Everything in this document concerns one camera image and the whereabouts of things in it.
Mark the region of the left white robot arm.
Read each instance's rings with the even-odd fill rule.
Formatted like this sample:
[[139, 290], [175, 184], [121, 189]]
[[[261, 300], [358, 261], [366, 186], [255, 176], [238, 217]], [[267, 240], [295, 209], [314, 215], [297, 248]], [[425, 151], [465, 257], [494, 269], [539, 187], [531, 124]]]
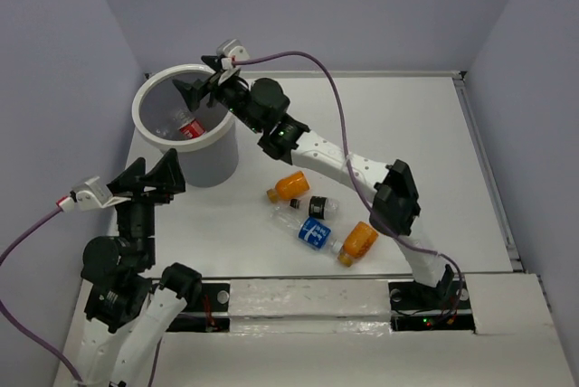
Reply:
[[82, 211], [114, 208], [117, 234], [91, 239], [81, 278], [90, 283], [78, 353], [83, 386], [129, 386], [171, 322], [200, 299], [202, 276], [166, 268], [158, 284], [144, 277], [156, 263], [155, 209], [185, 191], [171, 148], [151, 170], [140, 157], [108, 184], [93, 177], [73, 190]]

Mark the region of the red label water bottle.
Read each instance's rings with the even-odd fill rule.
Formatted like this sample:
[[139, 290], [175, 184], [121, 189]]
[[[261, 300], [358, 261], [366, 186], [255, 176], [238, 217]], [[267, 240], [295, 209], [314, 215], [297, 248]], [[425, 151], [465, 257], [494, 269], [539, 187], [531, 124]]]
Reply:
[[206, 130], [194, 114], [188, 109], [173, 109], [155, 129], [158, 137], [171, 141], [196, 139]]

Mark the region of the black label clear bottle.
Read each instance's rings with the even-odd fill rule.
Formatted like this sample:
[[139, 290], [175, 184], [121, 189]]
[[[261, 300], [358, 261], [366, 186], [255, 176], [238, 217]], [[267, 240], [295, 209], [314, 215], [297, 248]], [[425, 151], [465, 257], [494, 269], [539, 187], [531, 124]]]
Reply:
[[291, 199], [289, 206], [294, 210], [305, 213], [308, 217], [331, 221], [337, 216], [339, 202], [331, 197], [310, 195]]

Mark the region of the orange juice bottle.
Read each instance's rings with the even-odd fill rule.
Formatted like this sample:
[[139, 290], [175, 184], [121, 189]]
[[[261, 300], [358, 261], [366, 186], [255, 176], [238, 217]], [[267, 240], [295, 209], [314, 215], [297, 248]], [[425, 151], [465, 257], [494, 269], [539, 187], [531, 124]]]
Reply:
[[277, 203], [300, 197], [309, 190], [307, 177], [302, 171], [298, 171], [280, 179], [273, 188], [266, 191], [266, 195], [271, 203]]
[[372, 226], [359, 222], [344, 240], [337, 255], [338, 262], [345, 267], [351, 267], [369, 252], [378, 236]]

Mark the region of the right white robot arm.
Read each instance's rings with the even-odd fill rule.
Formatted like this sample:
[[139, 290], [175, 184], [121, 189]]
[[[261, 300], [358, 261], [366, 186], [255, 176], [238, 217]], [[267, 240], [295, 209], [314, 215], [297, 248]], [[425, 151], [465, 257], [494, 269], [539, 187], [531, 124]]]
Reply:
[[173, 82], [190, 110], [198, 109], [204, 99], [209, 105], [219, 103], [259, 135], [258, 145], [267, 156], [351, 188], [368, 210], [372, 227], [393, 239], [402, 252], [418, 300], [426, 307], [459, 304], [463, 276], [457, 263], [436, 250], [419, 228], [422, 209], [407, 163], [367, 160], [351, 153], [347, 142], [328, 142], [289, 114], [290, 99], [277, 81], [259, 78], [249, 84], [240, 75], [241, 62], [217, 56], [203, 60], [214, 69], [208, 79]]

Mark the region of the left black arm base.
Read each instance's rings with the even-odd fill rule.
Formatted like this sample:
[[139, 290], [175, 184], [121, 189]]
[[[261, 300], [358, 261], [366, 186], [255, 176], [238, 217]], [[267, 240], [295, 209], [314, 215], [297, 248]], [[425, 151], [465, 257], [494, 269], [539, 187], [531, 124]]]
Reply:
[[189, 303], [172, 321], [170, 333], [227, 333], [229, 316], [230, 283], [205, 281], [199, 298]]

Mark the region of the long blue label bottle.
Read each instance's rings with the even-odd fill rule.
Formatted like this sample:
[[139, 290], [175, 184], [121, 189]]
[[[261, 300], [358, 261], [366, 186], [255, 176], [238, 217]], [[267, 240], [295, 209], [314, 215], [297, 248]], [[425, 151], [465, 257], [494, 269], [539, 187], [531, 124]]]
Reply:
[[291, 208], [275, 208], [271, 222], [311, 250], [338, 254], [344, 240], [322, 221], [297, 212]]

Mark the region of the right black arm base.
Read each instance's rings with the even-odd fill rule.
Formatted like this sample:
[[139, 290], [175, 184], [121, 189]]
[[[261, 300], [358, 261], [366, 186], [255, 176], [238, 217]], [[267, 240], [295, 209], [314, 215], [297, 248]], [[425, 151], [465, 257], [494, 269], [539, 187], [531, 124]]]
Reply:
[[395, 332], [474, 332], [476, 326], [468, 288], [463, 285], [458, 294], [458, 285], [455, 280], [450, 298], [440, 302], [422, 297], [418, 293], [419, 285], [413, 281], [389, 282], [391, 328]]

